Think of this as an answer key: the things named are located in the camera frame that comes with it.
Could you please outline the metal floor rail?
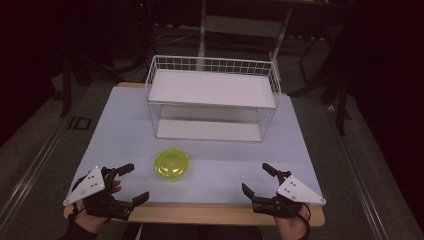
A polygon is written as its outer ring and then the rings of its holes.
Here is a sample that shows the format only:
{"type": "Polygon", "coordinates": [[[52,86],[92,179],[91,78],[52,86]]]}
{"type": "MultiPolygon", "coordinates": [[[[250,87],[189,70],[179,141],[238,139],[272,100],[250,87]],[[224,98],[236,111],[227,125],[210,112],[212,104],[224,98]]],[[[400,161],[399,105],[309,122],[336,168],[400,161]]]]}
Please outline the metal floor rail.
{"type": "Polygon", "coordinates": [[[30,191],[65,119],[57,109],[40,109],[0,148],[0,235],[30,191]]]}
{"type": "Polygon", "coordinates": [[[356,194],[361,203],[362,209],[368,221],[368,225],[374,235],[375,240],[389,240],[385,227],[382,224],[379,213],[375,207],[374,201],[368,191],[367,184],[365,183],[361,171],[355,161],[352,149],[348,144],[345,136],[342,136],[338,130],[335,122],[336,109],[333,105],[323,106],[325,114],[328,120],[332,124],[333,132],[336,134],[338,141],[340,142],[344,154],[347,158],[348,170],[351,175],[352,183],[356,194]]]}

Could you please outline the grey metal stand frame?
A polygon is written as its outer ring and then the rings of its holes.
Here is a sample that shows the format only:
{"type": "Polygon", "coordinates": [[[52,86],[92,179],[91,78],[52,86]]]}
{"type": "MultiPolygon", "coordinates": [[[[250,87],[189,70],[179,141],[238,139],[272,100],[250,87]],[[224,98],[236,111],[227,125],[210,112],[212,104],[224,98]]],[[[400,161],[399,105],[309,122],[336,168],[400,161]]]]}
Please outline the grey metal stand frame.
{"type": "Polygon", "coordinates": [[[285,11],[281,22],[253,20],[234,17],[208,15],[206,13],[207,0],[202,0],[200,19],[200,45],[198,56],[204,57],[206,52],[205,38],[207,32],[268,37],[276,40],[275,47],[269,52],[269,59],[278,67],[277,57],[280,52],[289,21],[293,12],[292,8],[285,11]]]}

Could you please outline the black metal stand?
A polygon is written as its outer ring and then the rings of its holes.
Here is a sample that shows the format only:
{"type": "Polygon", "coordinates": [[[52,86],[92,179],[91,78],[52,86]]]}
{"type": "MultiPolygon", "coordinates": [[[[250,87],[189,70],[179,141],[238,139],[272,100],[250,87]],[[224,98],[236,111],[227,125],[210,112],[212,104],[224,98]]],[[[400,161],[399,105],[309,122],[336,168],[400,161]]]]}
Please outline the black metal stand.
{"type": "Polygon", "coordinates": [[[321,67],[312,76],[308,84],[289,93],[291,97],[300,97],[323,87],[324,91],[320,96],[320,101],[324,105],[336,104],[335,126],[342,136],[345,135],[344,121],[346,117],[348,80],[352,75],[352,68],[349,65],[351,56],[346,53],[348,51],[349,38],[346,36],[345,31],[341,30],[338,36],[334,37],[334,42],[321,67]]]}
{"type": "Polygon", "coordinates": [[[61,117],[65,117],[72,106],[72,77],[81,86],[89,86],[91,77],[86,67],[86,61],[80,55],[66,55],[62,64],[62,112],[61,117]]]}

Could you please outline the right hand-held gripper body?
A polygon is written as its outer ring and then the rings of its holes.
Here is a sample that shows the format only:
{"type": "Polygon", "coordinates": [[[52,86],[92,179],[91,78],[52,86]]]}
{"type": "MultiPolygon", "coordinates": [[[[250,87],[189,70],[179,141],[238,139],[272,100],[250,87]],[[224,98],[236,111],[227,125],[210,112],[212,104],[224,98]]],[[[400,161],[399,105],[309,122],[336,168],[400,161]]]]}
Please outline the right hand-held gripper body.
{"type": "Polygon", "coordinates": [[[255,213],[279,218],[298,217],[303,205],[324,206],[327,201],[313,191],[290,171],[269,171],[278,179],[276,195],[271,198],[259,197],[251,192],[252,209],[255,213]]]}

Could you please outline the person's right hand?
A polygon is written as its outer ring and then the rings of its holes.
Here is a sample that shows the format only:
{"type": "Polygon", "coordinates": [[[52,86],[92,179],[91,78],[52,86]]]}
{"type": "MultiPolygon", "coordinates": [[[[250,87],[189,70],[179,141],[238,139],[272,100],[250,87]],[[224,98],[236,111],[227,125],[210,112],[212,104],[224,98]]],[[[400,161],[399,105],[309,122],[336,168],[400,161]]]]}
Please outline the person's right hand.
{"type": "Polygon", "coordinates": [[[309,235],[309,227],[305,223],[310,218],[308,205],[303,205],[298,215],[292,218],[278,218],[274,221],[278,228],[281,240],[301,240],[309,235]]]}

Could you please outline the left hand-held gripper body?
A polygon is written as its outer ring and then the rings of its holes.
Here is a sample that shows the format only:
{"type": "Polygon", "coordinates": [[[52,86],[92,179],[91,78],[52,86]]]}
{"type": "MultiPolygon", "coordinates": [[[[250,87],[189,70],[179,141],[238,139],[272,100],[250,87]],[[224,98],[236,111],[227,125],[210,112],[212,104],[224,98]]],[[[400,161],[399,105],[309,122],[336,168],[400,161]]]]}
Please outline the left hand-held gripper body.
{"type": "Polygon", "coordinates": [[[119,201],[112,196],[115,177],[119,176],[116,169],[95,166],[77,180],[63,205],[73,205],[73,212],[76,213],[77,202],[81,201],[89,215],[128,220],[134,209],[132,202],[119,201]]]}

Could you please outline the person's left hand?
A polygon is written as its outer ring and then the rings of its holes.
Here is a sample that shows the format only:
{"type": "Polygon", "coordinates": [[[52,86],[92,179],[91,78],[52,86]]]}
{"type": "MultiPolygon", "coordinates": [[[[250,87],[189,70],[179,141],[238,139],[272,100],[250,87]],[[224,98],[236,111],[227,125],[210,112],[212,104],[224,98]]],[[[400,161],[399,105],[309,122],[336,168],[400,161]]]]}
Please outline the person's left hand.
{"type": "Polygon", "coordinates": [[[93,234],[97,234],[102,225],[108,221],[109,219],[105,217],[89,215],[83,203],[78,206],[78,214],[74,218],[77,225],[93,234]]]}

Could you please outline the green translucent bowl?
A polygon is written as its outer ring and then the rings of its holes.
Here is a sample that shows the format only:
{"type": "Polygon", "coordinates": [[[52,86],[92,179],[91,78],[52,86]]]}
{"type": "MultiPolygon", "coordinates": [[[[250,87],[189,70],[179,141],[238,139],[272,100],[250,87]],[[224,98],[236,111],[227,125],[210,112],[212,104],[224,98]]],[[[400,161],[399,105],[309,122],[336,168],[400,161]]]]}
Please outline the green translucent bowl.
{"type": "Polygon", "coordinates": [[[169,147],[161,151],[155,158],[155,173],[167,180],[179,180],[188,170],[190,158],[177,147],[169,147]]]}

